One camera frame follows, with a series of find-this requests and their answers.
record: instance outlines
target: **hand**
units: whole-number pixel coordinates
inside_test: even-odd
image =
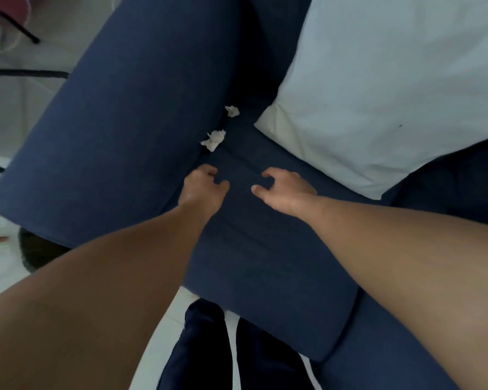
[[[221,208],[229,190],[229,182],[224,180],[215,184],[214,176],[218,170],[209,164],[203,164],[191,172],[184,180],[179,205],[200,205],[208,219]]]
[[[298,173],[270,167],[262,173],[262,176],[273,177],[275,179],[273,187],[267,190],[256,184],[251,187],[251,191],[271,208],[286,215],[297,216],[296,203],[308,196],[317,196],[316,190]]]

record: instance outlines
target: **pink fabric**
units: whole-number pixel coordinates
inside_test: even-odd
[[[5,12],[17,22],[24,24],[27,19],[28,5],[26,0],[0,0],[0,11]]]

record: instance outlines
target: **white pillow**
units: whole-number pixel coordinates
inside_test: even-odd
[[[488,138],[488,0],[313,0],[256,127],[371,199]]]

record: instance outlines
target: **crumpled tissue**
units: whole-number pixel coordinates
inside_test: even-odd
[[[201,145],[208,148],[210,152],[213,152],[222,141],[224,141],[224,137],[226,136],[226,131],[212,131],[211,134],[208,133],[208,139],[206,141],[202,141]]]
[[[235,117],[235,116],[238,116],[240,115],[240,111],[239,111],[239,108],[237,108],[236,106],[225,106],[224,107],[226,109],[226,111],[228,111],[228,116],[229,117]]]

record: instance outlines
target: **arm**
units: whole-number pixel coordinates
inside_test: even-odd
[[[320,197],[286,170],[263,176],[275,184],[256,196],[309,224],[461,388],[488,390],[488,226]]]
[[[190,174],[170,212],[89,242],[0,294],[0,389],[130,386],[229,189],[213,182],[216,171]]]

